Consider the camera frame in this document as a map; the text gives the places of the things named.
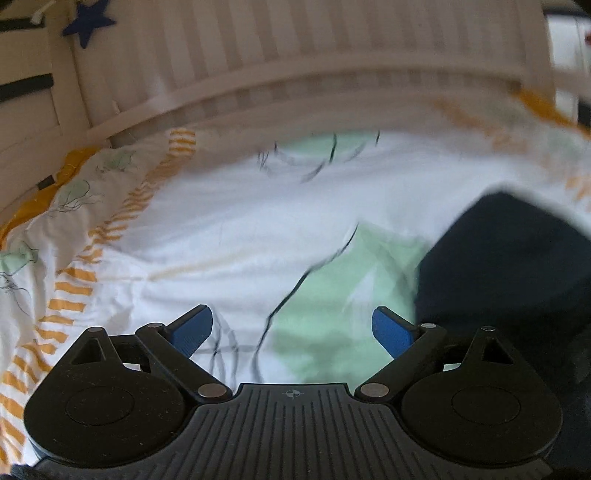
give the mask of bedding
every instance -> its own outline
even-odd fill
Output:
[[[188,125],[99,151],[10,231],[4,464],[35,461],[23,407],[88,327],[130,333],[204,303],[215,326],[193,360],[231,388],[353,390],[389,361],[371,311],[384,303],[412,319],[416,265],[484,194],[511,192],[591,232],[589,140],[565,122],[492,96],[349,114],[387,128],[335,132],[343,112],[322,112],[267,128]]]

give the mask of metal rivet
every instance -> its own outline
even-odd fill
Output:
[[[206,383],[197,390],[197,393],[203,398],[219,398],[223,397],[227,392],[228,389],[219,383]]]
[[[370,398],[382,398],[390,393],[390,389],[381,383],[366,383],[361,387],[361,393]]]

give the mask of black plastic device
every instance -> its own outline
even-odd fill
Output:
[[[90,328],[25,408],[35,468],[56,480],[551,473],[544,457],[560,431],[560,405],[499,332],[485,326],[455,341],[384,307],[373,325],[396,358],[354,395],[344,384],[246,384],[232,394],[189,358],[211,333],[206,306],[134,335]]]

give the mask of ribbed plastic surface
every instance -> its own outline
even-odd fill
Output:
[[[56,480],[536,480],[551,472],[542,460],[486,470],[440,459],[388,407],[361,403],[343,385],[244,385],[227,403],[199,407],[178,438],[142,461],[78,470],[44,460],[38,469]]]

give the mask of felt star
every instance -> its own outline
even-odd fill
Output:
[[[86,48],[92,32],[97,28],[115,25],[117,22],[105,16],[105,10],[110,0],[98,0],[93,5],[86,6],[82,2],[76,4],[76,19],[64,28],[62,36],[67,37],[78,33],[80,46]]]

